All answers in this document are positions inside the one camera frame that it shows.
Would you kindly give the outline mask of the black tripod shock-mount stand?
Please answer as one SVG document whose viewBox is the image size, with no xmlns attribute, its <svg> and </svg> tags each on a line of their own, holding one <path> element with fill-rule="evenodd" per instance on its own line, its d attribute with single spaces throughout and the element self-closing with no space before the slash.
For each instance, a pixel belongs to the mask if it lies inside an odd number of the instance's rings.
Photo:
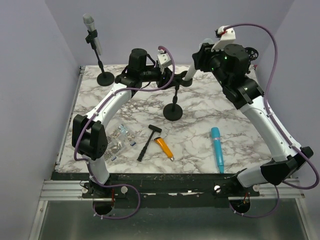
<svg viewBox="0 0 320 240">
<path fill-rule="evenodd" d="M 246 47 L 245 48 L 246 53 L 249 56 L 249 60 L 248 60 L 248 70 L 247 70 L 247 74 L 249 74 L 251 71 L 249 70 L 250 65 L 252 63 L 252 61 L 255 61 L 258 57 L 259 57 L 259 52 L 253 48 L 253 47 Z"/>
</svg>

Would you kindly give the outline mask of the blue microphone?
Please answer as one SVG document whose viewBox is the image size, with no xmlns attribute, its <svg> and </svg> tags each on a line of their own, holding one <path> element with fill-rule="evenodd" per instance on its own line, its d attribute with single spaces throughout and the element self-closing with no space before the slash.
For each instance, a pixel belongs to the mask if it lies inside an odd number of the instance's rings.
<svg viewBox="0 0 320 240">
<path fill-rule="evenodd" d="M 223 151 L 221 146 L 221 135 L 218 127 L 211 128 L 211 140 L 213 143 L 214 153 L 216 164 L 219 169 L 219 173 L 224 173 L 224 159 L 223 159 Z"/>
</svg>

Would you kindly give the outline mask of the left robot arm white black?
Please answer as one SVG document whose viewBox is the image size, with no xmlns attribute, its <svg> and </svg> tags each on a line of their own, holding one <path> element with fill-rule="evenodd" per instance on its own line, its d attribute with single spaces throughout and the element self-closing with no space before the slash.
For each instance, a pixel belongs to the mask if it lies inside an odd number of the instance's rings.
<svg viewBox="0 0 320 240">
<path fill-rule="evenodd" d="M 147 64 L 150 58 L 142 48 L 135 48 L 129 55 L 128 65 L 119 74 L 109 93 L 86 115 L 76 115 L 72 123 L 72 146 L 74 160 L 85 161 L 90 179 L 95 182 L 93 191 L 101 198 L 107 197 L 111 185 L 107 182 L 110 173 L 103 155 L 107 150 L 106 128 L 117 111 L 138 91 L 153 92 L 152 88 L 143 88 L 144 82 L 155 82 L 156 91 L 175 85 L 189 87 L 192 77 L 186 71 L 176 74 L 175 62 L 170 52 L 158 47 L 157 61 Z"/>
</svg>

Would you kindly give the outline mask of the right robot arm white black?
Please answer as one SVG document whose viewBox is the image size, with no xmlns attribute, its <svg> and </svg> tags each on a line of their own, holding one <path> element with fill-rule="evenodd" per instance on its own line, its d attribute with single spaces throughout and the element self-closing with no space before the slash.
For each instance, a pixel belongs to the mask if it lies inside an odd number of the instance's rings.
<svg viewBox="0 0 320 240">
<path fill-rule="evenodd" d="M 212 47 L 213 44 L 202 43 L 199 51 L 192 55 L 195 69 L 214 75 L 225 97 L 249 119 L 271 153 L 269 162 L 237 173 L 236 180 L 230 183 L 230 191 L 241 196 L 253 185 L 277 186 L 299 170 L 314 152 L 289 134 L 271 107 L 265 106 L 262 88 L 247 76 L 251 61 L 258 58 L 258 51 L 234 43 L 222 50 L 212 50 Z"/>
</svg>

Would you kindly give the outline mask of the white microphone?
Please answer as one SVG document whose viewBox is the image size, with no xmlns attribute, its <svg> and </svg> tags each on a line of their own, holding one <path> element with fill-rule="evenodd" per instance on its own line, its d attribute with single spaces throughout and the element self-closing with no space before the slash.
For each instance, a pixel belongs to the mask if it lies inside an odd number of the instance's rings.
<svg viewBox="0 0 320 240">
<path fill-rule="evenodd" d="M 199 49 L 201 48 L 202 44 L 204 43 L 208 43 L 208 44 L 214 44 L 214 41 L 211 38 L 205 38 L 200 44 L 199 44 Z M 191 80 L 194 75 L 196 74 L 197 70 L 195 69 L 195 64 L 194 64 L 194 60 L 192 60 L 191 65 L 184 77 L 185 81 L 189 81 Z"/>
</svg>

